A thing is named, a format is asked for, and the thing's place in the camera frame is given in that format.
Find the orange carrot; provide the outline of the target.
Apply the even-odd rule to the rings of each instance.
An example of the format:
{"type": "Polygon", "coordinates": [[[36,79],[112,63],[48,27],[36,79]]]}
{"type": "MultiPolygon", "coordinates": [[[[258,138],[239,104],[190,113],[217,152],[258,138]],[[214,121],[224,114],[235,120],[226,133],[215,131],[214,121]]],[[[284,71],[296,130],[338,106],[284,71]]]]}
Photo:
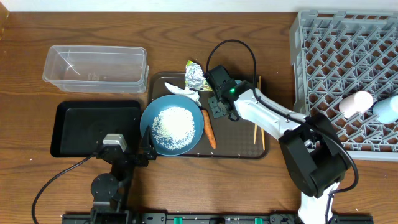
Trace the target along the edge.
{"type": "Polygon", "coordinates": [[[216,149],[216,139],[215,139],[215,135],[213,132],[213,128],[211,126],[211,121],[210,121],[210,117],[209,114],[207,112],[207,110],[202,109],[201,110],[202,115],[203,115],[203,120],[204,120],[204,131],[205,134],[210,142],[210,145],[213,149],[216,149]]]}

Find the wooden chopstick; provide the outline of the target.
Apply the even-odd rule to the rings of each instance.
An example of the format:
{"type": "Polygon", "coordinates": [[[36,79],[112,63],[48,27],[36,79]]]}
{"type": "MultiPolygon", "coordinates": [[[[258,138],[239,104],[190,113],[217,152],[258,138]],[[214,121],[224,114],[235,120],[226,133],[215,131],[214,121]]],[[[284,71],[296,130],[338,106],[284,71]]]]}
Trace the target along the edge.
{"type": "Polygon", "coordinates": [[[261,128],[261,137],[262,137],[262,149],[263,149],[263,151],[265,151],[265,149],[266,149],[265,132],[264,132],[264,130],[262,128],[261,128]]]}
{"type": "MultiPolygon", "coordinates": [[[[259,80],[257,82],[257,88],[261,89],[261,76],[259,76],[259,80]]],[[[257,138],[257,125],[255,124],[254,126],[254,140],[253,140],[253,144],[256,144],[256,138],[257,138]]]]}

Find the white pink cup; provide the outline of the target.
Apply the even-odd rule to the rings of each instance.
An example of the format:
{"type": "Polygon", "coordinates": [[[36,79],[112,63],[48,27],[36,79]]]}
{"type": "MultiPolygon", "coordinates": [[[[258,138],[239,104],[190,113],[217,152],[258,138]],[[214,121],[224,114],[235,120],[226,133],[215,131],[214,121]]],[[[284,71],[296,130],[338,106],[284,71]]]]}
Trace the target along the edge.
{"type": "Polygon", "coordinates": [[[366,91],[358,91],[342,99],[339,111],[345,118],[350,118],[356,113],[364,113],[373,105],[373,96],[366,91]]]}

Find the light blue cup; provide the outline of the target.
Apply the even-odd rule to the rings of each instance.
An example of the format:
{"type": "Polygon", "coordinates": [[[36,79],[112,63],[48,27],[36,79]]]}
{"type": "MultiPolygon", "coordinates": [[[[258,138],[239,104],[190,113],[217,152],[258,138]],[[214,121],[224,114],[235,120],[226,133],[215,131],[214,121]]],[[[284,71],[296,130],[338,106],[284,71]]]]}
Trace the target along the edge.
{"type": "Polygon", "coordinates": [[[393,123],[397,120],[398,96],[392,96],[382,101],[378,101],[373,106],[373,115],[377,115],[377,120],[383,124],[393,123]]]}

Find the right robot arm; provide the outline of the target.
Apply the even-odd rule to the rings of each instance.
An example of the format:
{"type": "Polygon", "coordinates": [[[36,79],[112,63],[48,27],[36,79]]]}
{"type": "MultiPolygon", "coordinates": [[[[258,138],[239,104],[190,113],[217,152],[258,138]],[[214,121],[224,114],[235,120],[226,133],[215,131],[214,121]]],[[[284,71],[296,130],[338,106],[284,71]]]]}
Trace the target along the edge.
{"type": "Polygon", "coordinates": [[[277,104],[252,83],[210,81],[221,109],[250,121],[278,140],[290,178],[302,193],[298,216],[304,223],[329,223],[335,194],[352,157],[322,115],[306,116],[277,104]]]}

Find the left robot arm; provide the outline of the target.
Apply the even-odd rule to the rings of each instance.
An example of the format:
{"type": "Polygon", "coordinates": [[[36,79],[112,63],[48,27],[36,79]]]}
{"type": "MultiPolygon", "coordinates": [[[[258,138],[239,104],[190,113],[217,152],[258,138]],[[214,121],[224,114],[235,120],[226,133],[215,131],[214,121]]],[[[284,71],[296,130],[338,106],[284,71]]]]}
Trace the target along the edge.
{"type": "Polygon", "coordinates": [[[134,169],[155,160],[157,151],[148,126],[137,150],[129,149],[122,134],[107,134],[94,152],[97,159],[111,164],[111,171],[98,175],[91,184],[93,208],[88,223],[137,223],[140,216],[127,209],[134,169]]]}

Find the grey dishwasher rack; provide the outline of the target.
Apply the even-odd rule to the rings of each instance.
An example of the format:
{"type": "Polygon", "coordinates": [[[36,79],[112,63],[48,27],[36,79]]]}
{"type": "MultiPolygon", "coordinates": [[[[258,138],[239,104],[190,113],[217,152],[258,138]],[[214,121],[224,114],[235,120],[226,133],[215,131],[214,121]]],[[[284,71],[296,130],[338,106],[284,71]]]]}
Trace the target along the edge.
{"type": "Polygon", "coordinates": [[[290,28],[294,111],[328,116],[354,159],[397,160],[397,123],[372,110],[345,118],[340,101],[357,91],[375,102],[397,94],[397,14],[300,11],[290,28]]]}

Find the yellow green snack packet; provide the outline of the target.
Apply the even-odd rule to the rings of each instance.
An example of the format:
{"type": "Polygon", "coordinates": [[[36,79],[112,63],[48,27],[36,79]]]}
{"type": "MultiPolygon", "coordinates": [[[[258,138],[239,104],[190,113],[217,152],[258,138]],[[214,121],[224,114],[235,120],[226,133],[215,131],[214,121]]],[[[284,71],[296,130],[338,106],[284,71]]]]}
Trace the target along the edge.
{"type": "Polygon", "coordinates": [[[203,80],[201,83],[201,91],[213,91],[206,80],[203,80]]]}

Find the crumpled white tissue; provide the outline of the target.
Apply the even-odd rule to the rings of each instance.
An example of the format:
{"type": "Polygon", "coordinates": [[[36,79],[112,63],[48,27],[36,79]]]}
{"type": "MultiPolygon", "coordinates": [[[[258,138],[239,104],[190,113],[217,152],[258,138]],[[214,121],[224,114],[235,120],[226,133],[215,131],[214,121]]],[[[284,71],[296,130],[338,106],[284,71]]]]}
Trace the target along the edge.
{"type": "Polygon", "coordinates": [[[188,87],[186,87],[185,89],[181,89],[169,83],[164,83],[164,85],[166,89],[168,89],[168,91],[173,93],[174,95],[186,96],[187,98],[194,101],[197,104],[197,106],[201,106],[200,96],[196,90],[191,90],[188,87]]]}

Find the brown serving tray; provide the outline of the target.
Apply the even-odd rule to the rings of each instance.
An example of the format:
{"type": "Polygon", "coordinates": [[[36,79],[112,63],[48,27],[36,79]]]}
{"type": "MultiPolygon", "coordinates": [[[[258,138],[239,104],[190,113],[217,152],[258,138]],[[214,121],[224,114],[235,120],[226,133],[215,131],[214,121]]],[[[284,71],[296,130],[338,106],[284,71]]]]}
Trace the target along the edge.
{"type": "MultiPolygon", "coordinates": [[[[154,75],[149,84],[148,102],[169,95],[171,92],[166,89],[164,83],[169,83],[179,88],[185,87],[185,77],[182,73],[158,73],[154,75]]],[[[200,102],[209,113],[211,125],[216,139],[216,149],[213,149],[206,136],[203,134],[193,149],[189,150],[183,157],[214,157],[228,159],[261,159],[268,155],[269,137],[265,134],[266,149],[262,149],[261,130],[257,130],[256,144],[254,140],[254,124],[240,119],[231,121],[227,116],[214,119],[208,98],[214,96],[212,92],[199,92],[200,102]]]]}

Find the pile of white rice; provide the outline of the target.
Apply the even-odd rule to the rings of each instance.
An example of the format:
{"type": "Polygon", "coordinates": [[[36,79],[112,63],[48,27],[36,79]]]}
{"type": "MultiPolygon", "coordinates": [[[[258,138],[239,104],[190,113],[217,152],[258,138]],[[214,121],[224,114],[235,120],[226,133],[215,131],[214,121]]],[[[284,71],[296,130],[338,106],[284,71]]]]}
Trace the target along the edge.
{"type": "Polygon", "coordinates": [[[166,150],[182,149],[195,136],[193,115],[189,110],[178,106],[162,110],[153,120],[152,133],[156,143],[166,150]]]}

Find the crumpled foil wrapper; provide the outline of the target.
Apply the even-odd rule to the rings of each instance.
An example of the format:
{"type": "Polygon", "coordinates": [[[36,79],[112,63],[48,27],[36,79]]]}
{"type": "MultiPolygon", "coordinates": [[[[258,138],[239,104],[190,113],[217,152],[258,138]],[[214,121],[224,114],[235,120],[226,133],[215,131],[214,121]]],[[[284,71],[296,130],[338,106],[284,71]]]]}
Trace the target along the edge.
{"type": "Polygon", "coordinates": [[[185,86],[203,91],[205,89],[205,81],[201,66],[189,60],[185,66],[185,86]]]}

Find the dark blue plate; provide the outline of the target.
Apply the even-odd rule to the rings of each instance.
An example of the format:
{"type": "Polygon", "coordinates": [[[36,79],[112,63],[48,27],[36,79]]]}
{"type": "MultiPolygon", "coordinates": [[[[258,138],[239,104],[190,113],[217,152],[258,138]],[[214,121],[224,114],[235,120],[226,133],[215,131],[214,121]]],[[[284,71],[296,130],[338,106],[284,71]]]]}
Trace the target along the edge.
{"type": "Polygon", "coordinates": [[[189,150],[194,148],[194,146],[199,142],[203,134],[204,120],[199,107],[191,99],[187,98],[186,96],[180,96],[180,95],[162,96],[154,100],[152,103],[150,103],[148,107],[144,110],[144,113],[142,114],[141,123],[140,123],[141,134],[144,134],[144,131],[147,126],[150,126],[152,130],[152,123],[154,118],[162,110],[165,110],[173,106],[185,108],[192,113],[193,120],[195,123],[195,136],[193,138],[193,141],[189,145],[183,147],[182,149],[168,151],[164,147],[156,143],[154,139],[154,134],[152,133],[152,141],[154,143],[154,147],[157,153],[163,156],[179,156],[181,154],[188,152],[189,150]]]}

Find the black plastic tray bin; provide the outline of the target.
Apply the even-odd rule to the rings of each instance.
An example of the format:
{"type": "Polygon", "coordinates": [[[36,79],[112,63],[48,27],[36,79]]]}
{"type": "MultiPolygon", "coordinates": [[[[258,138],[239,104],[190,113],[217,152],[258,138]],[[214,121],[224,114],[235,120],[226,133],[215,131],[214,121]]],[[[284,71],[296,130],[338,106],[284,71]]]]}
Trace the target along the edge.
{"type": "Polygon", "coordinates": [[[57,106],[50,153],[53,157],[86,157],[107,134],[122,134],[135,149],[141,138],[138,101],[64,101],[57,106]]]}

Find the clear plastic bin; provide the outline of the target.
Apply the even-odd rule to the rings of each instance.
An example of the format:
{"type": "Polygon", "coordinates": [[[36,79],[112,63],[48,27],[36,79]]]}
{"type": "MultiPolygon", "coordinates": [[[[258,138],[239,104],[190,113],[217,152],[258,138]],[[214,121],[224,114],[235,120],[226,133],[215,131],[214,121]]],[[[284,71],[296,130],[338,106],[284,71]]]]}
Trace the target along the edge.
{"type": "Polygon", "coordinates": [[[142,47],[53,45],[42,79],[65,92],[144,93],[148,73],[142,47]]]}

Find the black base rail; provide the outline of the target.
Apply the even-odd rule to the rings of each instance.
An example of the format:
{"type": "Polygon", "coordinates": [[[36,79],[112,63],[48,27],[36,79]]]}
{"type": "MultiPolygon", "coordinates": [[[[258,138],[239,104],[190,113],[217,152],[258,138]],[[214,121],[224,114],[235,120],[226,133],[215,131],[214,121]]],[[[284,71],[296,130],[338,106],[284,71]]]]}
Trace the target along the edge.
{"type": "Polygon", "coordinates": [[[296,214],[270,215],[184,215],[165,213],[64,214],[62,224],[295,224],[296,214]]]}

